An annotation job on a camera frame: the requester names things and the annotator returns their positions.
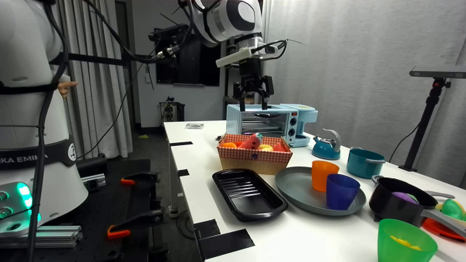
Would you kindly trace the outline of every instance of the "small box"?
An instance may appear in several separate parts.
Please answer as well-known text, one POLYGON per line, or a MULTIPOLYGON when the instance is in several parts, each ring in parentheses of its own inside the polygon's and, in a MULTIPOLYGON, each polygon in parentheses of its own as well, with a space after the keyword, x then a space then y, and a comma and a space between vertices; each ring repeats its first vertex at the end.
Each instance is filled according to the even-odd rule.
POLYGON ((263 137, 263 144, 274 145, 277 143, 286 151, 261 151, 261 150, 245 150, 245 148, 223 148, 223 143, 239 144, 249 135, 226 134, 219 141, 217 150, 222 160, 223 169, 252 169, 260 175, 277 175, 281 169, 289 166, 293 156, 289 144, 280 137, 263 137))

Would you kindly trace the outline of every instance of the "teal mug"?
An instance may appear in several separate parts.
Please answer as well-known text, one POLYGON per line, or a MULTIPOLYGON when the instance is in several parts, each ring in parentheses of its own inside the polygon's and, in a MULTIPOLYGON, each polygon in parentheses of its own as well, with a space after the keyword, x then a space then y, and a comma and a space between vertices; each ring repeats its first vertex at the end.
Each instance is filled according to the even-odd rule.
POLYGON ((351 148, 347 170, 354 176, 370 179, 375 175, 381 175, 382 164, 385 161, 385 156, 379 153, 363 148, 351 148))

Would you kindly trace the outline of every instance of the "gray curtain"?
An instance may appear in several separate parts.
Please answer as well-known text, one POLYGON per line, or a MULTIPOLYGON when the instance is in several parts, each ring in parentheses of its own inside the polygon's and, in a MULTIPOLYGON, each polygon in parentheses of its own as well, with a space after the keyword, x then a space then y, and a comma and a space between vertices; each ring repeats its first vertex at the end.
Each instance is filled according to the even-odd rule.
MULTIPOLYGON (((95 0, 117 30, 115 1, 95 0)), ((121 58, 120 45, 110 30, 82 0, 59 1, 62 25, 75 54, 121 58)), ((89 153, 114 125, 99 145, 86 157, 104 153, 108 159, 127 157, 133 151, 131 124, 126 97, 124 68, 83 61, 70 63, 70 76, 79 81, 67 99, 70 129, 78 156, 89 153)))
MULTIPOLYGON (((268 0, 267 41, 295 39, 268 63, 273 102, 319 109, 308 131, 341 132, 348 147, 391 157, 421 119, 433 79, 414 65, 465 65, 466 0, 268 0)), ((461 185, 466 172, 466 80, 445 92, 415 167, 461 185)), ((408 138, 394 157, 402 164, 408 138)))

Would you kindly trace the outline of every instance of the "toaster oven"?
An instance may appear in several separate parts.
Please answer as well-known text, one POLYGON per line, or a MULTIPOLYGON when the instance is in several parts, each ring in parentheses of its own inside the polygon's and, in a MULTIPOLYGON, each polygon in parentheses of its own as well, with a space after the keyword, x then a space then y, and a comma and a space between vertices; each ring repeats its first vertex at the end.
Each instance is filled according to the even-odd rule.
POLYGON ((228 106, 228 132, 283 137, 292 147, 306 147, 309 137, 305 125, 318 121, 318 111, 300 103, 279 103, 263 109, 261 105, 247 105, 242 112, 239 105, 228 106))

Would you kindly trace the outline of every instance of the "green cup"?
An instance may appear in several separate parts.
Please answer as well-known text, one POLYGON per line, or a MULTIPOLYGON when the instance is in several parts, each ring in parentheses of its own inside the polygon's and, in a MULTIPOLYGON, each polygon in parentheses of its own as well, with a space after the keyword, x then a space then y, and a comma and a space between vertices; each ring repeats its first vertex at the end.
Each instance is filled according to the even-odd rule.
POLYGON ((379 223, 379 262, 429 262, 437 252, 436 240, 401 220, 379 223))

